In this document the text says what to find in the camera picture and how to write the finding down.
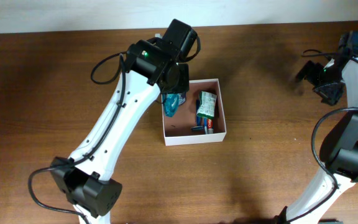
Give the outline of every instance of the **blue plastic wrapper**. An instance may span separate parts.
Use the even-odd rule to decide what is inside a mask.
[[[162,95],[162,101],[164,101],[164,113],[168,117],[173,117],[178,110],[178,106],[182,105],[186,101],[186,93],[182,94],[167,94]]]

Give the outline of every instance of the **table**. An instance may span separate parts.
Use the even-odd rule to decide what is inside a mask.
[[[226,115],[223,142],[166,147],[161,106],[140,119],[113,179],[124,188],[114,223],[219,223],[271,218],[296,200],[317,171],[314,124],[330,107],[312,86],[291,79],[305,49],[334,52],[358,22],[195,27],[202,50],[190,78],[218,78]],[[0,223],[78,223],[74,215],[31,201],[28,175],[68,156],[86,137],[116,83],[95,85],[90,71],[108,55],[165,29],[0,34]],[[117,60],[97,78],[113,75]],[[320,145],[341,115],[326,121]],[[71,208],[48,174],[35,178],[39,199]],[[325,214],[358,223],[358,184]]]

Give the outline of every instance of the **robotic arm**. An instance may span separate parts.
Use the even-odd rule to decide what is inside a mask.
[[[342,36],[339,53],[317,55],[332,55],[335,59],[325,67],[309,61],[297,75],[298,81],[308,80],[314,85],[313,91],[322,97],[322,103],[329,105],[338,102],[346,85],[349,108],[336,110],[348,112],[321,146],[320,162],[325,163],[326,170],[322,167],[318,170],[301,197],[276,217],[277,224],[324,223],[319,221],[328,208],[341,194],[358,183],[358,33],[350,32]],[[320,121],[313,131],[314,135]]]
[[[187,57],[195,40],[197,51]],[[185,62],[200,50],[197,33],[174,19],[162,38],[132,44],[125,61],[120,55],[119,83],[89,135],[68,159],[56,157],[49,168],[40,169],[51,172],[77,212],[49,207],[37,200],[31,182],[40,170],[29,178],[29,191],[35,202],[54,211],[79,215],[80,223],[110,223],[109,211],[122,190],[122,185],[111,176],[125,142],[159,94],[188,91],[189,74]]]

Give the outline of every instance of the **background wall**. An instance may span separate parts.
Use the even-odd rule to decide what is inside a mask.
[[[0,0],[0,33],[358,20],[358,0]]]

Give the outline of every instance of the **wooden table surface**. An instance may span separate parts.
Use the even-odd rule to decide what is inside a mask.
[[[192,80],[219,78],[226,115],[223,142],[166,147],[161,106],[141,117],[118,160],[123,184],[114,223],[219,223],[272,218],[296,200],[318,169],[310,150],[317,120],[346,105],[320,103],[309,83],[291,78],[309,48],[333,52],[358,22],[196,27],[202,51],[189,63]],[[0,223],[78,223],[42,209],[27,178],[86,137],[116,83],[95,85],[101,59],[165,29],[0,34]],[[315,61],[324,62],[323,58]],[[108,78],[117,60],[101,67]],[[341,116],[326,121],[321,141]],[[49,174],[35,178],[41,201],[71,208]],[[358,184],[325,214],[358,223]]]

